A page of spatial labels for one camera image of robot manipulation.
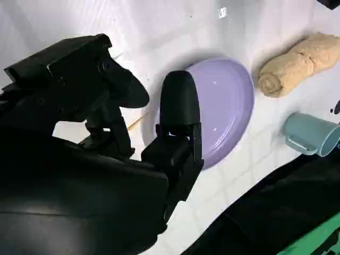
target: white countertop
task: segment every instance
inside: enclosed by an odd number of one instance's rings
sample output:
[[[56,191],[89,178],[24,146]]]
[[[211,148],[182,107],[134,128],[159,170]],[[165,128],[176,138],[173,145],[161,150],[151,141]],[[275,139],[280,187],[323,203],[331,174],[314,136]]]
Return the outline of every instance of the white countertop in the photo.
[[[163,77],[205,58],[226,55],[252,75],[271,57],[310,32],[340,34],[340,8],[316,0],[2,0],[0,69],[61,39],[106,33],[111,55],[149,91],[153,105]],[[299,154],[284,145],[279,130],[294,111],[339,122],[330,113],[340,100],[340,64],[303,82],[285,98],[256,89],[250,125],[240,143],[217,166],[201,173],[186,203],[180,203],[168,230],[144,254],[177,255],[249,188]],[[10,82],[0,72],[0,84]],[[124,110],[133,123],[151,108]],[[139,158],[145,147],[143,123],[131,132]],[[75,142],[83,124],[60,123],[55,136]]]

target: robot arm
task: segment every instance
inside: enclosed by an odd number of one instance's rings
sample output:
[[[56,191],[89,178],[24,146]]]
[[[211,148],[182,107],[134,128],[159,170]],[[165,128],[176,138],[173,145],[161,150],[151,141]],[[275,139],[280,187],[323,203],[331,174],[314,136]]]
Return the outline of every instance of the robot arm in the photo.
[[[138,254],[187,199],[203,167],[192,76],[167,76],[157,138],[141,162],[130,160],[120,107],[144,107],[149,96],[110,47],[106,35],[67,39],[5,70],[1,254]],[[84,120],[80,144],[52,137],[58,121]]]

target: black cloth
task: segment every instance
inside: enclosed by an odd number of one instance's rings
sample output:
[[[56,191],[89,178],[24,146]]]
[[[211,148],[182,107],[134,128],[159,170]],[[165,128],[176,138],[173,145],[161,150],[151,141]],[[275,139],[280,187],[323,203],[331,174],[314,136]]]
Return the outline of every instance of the black cloth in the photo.
[[[340,151],[300,156],[225,210],[183,255],[278,254],[340,212]]]

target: light blue cup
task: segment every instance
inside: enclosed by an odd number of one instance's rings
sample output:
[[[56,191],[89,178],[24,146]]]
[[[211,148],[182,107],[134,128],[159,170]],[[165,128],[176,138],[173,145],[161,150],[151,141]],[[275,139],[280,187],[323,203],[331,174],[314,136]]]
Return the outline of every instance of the light blue cup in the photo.
[[[340,126],[308,114],[294,113],[285,122],[286,144],[305,155],[326,157],[340,141]]]

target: purple plate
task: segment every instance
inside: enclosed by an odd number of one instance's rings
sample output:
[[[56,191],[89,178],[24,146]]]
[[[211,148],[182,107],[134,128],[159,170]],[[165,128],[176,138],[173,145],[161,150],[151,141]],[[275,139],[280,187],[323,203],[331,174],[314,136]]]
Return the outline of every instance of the purple plate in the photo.
[[[204,169],[208,169],[225,158],[242,138],[254,106],[253,81],[247,69],[230,58],[208,59],[187,71],[197,86],[202,154]]]

